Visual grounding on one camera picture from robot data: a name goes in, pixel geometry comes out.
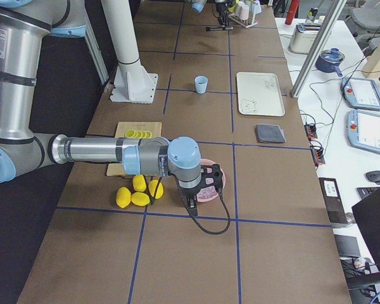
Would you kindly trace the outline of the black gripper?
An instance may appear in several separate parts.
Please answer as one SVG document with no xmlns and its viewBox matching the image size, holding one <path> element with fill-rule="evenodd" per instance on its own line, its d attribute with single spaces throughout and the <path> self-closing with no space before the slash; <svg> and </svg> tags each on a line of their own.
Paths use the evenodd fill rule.
<svg viewBox="0 0 380 304">
<path fill-rule="evenodd" d="M 190 215 L 197 215 L 198 214 L 198 199 L 197 194 L 200 191 L 200 187 L 192 187 L 192 188 L 184 188 L 179 186 L 178 188 L 180 198 L 182 200 L 182 203 L 187 210 L 188 214 Z"/>
<path fill-rule="evenodd" d="M 223 26 L 227 26 L 228 1 L 216 0 L 215 6 L 218 12 L 218 23 Z"/>
</svg>

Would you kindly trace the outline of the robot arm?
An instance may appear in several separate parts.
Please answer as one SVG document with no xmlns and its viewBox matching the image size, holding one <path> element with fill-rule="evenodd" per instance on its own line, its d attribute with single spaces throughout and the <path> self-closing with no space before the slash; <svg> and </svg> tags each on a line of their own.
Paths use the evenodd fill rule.
<svg viewBox="0 0 380 304">
<path fill-rule="evenodd" d="M 0 1 L 0 184 L 66 163 L 126 162 L 127 142 L 86 139 L 98 105 L 77 92 L 97 71 L 83 1 Z"/>
<path fill-rule="evenodd" d="M 191 0 L 187 1 L 191 4 L 191 8 L 197 12 L 201 13 L 208 2 L 207 0 Z M 217 19 L 218 24 L 221 27 L 229 26 L 229 7 L 231 6 L 231 1 L 224 0 L 214 0 L 215 9 L 217 13 L 213 13 L 214 17 Z"/>
</svg>

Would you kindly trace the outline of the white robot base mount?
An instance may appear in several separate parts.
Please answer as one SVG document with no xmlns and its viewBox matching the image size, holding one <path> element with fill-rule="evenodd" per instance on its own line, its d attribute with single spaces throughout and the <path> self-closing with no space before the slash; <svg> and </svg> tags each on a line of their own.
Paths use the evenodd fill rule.
<svg viewBox="0 0 380 304">
<path fill-rule="evenodd" d="M 141 64 L 129 2 L 106 0 L 101 4 L 118 61 L 110 100 L 151 104 L 158 75 L 148 73 Z"/>
</svg>

